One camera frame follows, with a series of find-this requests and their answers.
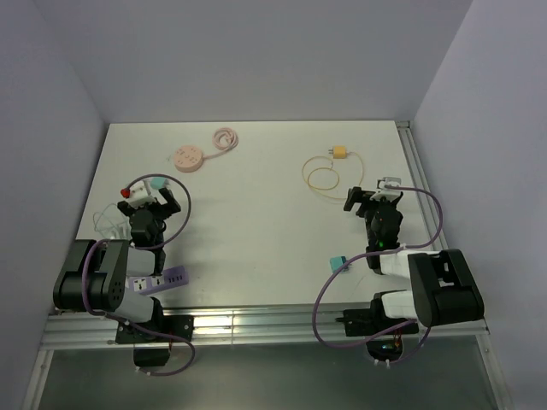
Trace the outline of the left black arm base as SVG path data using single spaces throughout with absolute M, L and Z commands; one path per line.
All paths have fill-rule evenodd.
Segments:
M 136 329 L 132 325 L 118 325 L 115 343 L 133 346 L 133 363 L 135 366 L 158 372 L 174 357 L 173 347 L 183 343 L 191 350 L 185 370 L 196 358 L 196 349 L 191 344 L 194 330 L 194 317 L 191 315 L 170 315 L 163 318 L 157 329 L 150 331 Z

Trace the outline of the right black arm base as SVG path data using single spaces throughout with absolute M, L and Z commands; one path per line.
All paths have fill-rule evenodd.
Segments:
M 347 337 L 368 337 L 394 325 L 402 324 L 405 319 L 391 319 L 385 316 L 381 308 L 346 309 L 336 321 L 344 326 Z M 419 333 L 416 323 L 397 328 L 387 336 L 391 339 L 375 339 L 367 343 L 368 353 L 375 360 L 397 360 L 403 354 L 403 335 Z

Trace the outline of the teal charger plug with cable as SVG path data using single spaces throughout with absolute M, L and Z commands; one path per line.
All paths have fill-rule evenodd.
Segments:
M 169 180 L 164 177 L 153 177 L 150 180 L 150 188 L 152 190 L 160 190 L 162 188 L 168 187 Z

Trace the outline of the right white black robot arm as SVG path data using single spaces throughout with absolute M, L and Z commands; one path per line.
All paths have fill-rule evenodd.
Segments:
M 407 290 L 373 295 L 369 306 L 348 309 L 340 319 L 348 337 L 387 333 L 407 319 L 426 328 L 482 320 L 485 304 L 459 249 L 426 251 L 404 248 L 398 240 L 403 214 L 401 191 L 349 189 L 344 211 L 356 204 L 368 238 L 368 267 L 379 275 L 407 279 Z

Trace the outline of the yellow charger plug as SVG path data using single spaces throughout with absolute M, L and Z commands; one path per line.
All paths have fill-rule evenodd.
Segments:
M 334 160 L 342 160 L 342 159 L 345 159 L 349 152 L 348 150 L 346 149 L 345 146 L 343 145 L 335 145 L 335 146 L 332 146 L 329 150 L 328 150 L 328 153 L 329 155 L 334 159 Z

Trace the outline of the blue adapter plug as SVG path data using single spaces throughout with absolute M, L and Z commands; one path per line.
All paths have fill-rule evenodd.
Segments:
M 343 255 L 334 256 L 329 259 L 329 266 L 332 273 L 337 271 L 348 272 L 350 270 L 350 263 L 347 261 L 347 258 Z

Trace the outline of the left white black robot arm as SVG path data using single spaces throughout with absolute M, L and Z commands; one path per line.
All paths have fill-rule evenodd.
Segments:
M 129 239 L 73 242 L 54 285 L 56 308 L 136 323 L 136 332 L 147 341 L 163 337 L 167 321 L 161 303 L 126 287 L 129 276 L 162 277 L 166 220 L 181 206 L 169 188 L 162 187 L 159 194 L 164 203 L 153 196 L 136 208 L 128 200 L 118 203 L 129 219 Z

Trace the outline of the round pink power strip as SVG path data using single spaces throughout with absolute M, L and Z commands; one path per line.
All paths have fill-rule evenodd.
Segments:
M 195 145 L 183 145 L 173 155 L 174 167 L 181 173 L 193 173 L 203 162 L 203 152 Z

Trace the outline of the aluminium side rail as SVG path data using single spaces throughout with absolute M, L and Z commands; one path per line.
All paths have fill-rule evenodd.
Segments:
M 426 181 L 421 159 L 413 138 L 410 121 L 396 121 L 397 132 L 403 146 L 409 172 L 412 179 L 412 184 L 420 189 L 431 191 L 429 184 Z M 437 231 L 439 218 L 434 200 L 426 194 L 417 194 L 418 203 L 420 206 L 422 218 L 426 225 L 426 230 L 430 237 Z

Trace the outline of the aluminium front rail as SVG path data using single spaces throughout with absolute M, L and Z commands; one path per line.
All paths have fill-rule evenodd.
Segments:
M 330 343 L 349 343 L 364 337 L 346 337 L 344 326 L 336 322 L 346 308 L 357 304 L 322 305 L 317 329 Z M 191 342 L 196 347 L 218 345 L 314 343 L 311 305 L 234 307 L 218 309 L 168 309 L 166 315 L 189 314 L 194 317 Z M 88 313 L 51 315 L 47 321 L 39 350 L 165 348 L 165 343 L 115 342 L 116 322 Z M 433 327 L 429 337 L 467 337 L 489 335 L 484 320 Z

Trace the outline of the purple power strip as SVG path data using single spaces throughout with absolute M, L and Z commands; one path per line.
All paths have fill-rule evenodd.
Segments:
M 143 296 L 153 295 L 164 290 L 171 290 L 189 283 L 189 276 L 183 266 L 165 269 L 162 275 L 147 277 L 127 277 L 125 287 Z

